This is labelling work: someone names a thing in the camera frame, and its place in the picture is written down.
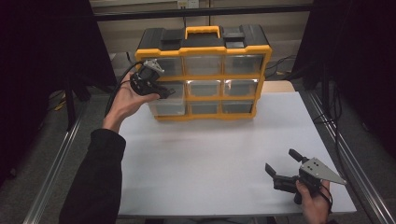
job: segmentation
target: hand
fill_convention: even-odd
[[[142,104],[160,98],[160,95],[156,93],[141,96],[134,92],[129,82],[131,74],[132,73],[128,73],[122,80],[120,89],[114,98],[113,105],[103,121],[102,128],[118,133],[122,122],[134,114]]]
[[[330,182],[327,180],[322,181],[322,185],[330,190]],[[305,220],[308,224],[326,223],[329,215],[329,205],[326,200],[319,194],[310,195],[308,188],[305,184],[296,182],[297,190],[302,196],[302,208]],[[329,192],[325,188],[320,191],[326,196],[330,197]]]

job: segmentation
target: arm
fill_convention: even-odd
[[[122,84],[102,129],[91,134],[87,155],[61,210],[62,223],[115,223],[120,208],[121,161],[125,140],[118,135],[122,122],[157,94],[140,96],[129,82]]]
[[[330,189],[329,181],[323,180],[322,185]],[[325,224],[329,216],[328,203],[318,194],[311,196],[306,185],[300,183],[298,180],[296,182],[296,187],[303,199],[302,208],[306,222],[308,224]],[[329,192],[325,188],[321,188],[320,191],[329,198]]]

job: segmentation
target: forearm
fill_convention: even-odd
[[[125,140],[96,130],[64,202],[60,223],[114,223],[120,208]]]

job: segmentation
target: transparent drawer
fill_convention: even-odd
[[[184,101],[183,82],[161,82],[160,85],[168,89],[174,89],[175,93],[167,99],[159,99],[148,103],[148,107],[154,116],[177,116],[186,114]]]
[[[253,101],[222,101],[221,107],[224,114],[250,113]]]
[[[219,75],[221,73],[221,56],[202,55],[184,58],[187,75]]]
[[[220,80],[187,81],[187,90],[192,96],[219,96]]]
[[[157,58],[157,63],[165,70],[161,75],[163,77],[179,77],[183,75],[183,69],[180,57]]]
[[[224,80],[223,94],[225,96],[253,96],[257,90],[257,79]]]
[[[224,59],[226,75],[258,75],[262,69],[262,55],[228,55]]]
[[[189,102],[192,114],[217,114],[219,111],[218,101]]]

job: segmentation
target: gray carpet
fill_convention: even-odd
[[[119,76],[128,62],[118,61],[117,58],[125,58],[124,55],[116,56],[113,67]],[[308,112],[312,118],[318,114],[309,100],[308,94],[303,90],[300,80],[293,81],[293,85],[300,92]],[[90,90],[92,99],[87,105],[86,113],[81,120],[78,134],[73,141],[67,154],[66,160],[56,184],[53,187],[48,203],[44,209],[40,223],[57,223],[59,211],[64,202],[65,195],[73,181],[74,174],[83,159],[87,146],[90,142],[90,133],[100,127],[106,107],[107,95],[96,89]],[[52,99],[51,106],[56,105],[60,97]],[[361,168],[372,181],[375,188],[384,199],[390,212],[396,214],[396,160],[393,159],[381,146],[375,135],[367,132],[362,126],[359,116],[354,112],[346,100],[343,100],[343,115],[339,120],[340,133],[359,161]],[[77,110],[83,104],[76,100]],[[14,224],[22,223],[32,205],[32,202],[41,187],[44,178],[51,167],[53,160],[64,140],[66,134],[67,116],[65,108],[60,111],[51,110],[43,121],[43,126],[39,131],[35,141],[31,145],[29,152],[24,156],[21,164],[17,167],[17,176],[7,180],[0,188],[0,223]],[[317,125],[318,132],[329,150],[337,167],[337,159],[334,142],[323,124]],[[351,179],[347,189],[356,205],[358,212],[341,216],[331,215],[330,219],[338,223],[380,223],[371,205],[365,199],[356,180],[348,169],[340,170],[346,173]],[[277,217],[278,223],[304,223],[302,216]],[[119,220],[118,223],[142,223],[142,219]],[[167,224],[180,223],[180,220],[168,220]]]

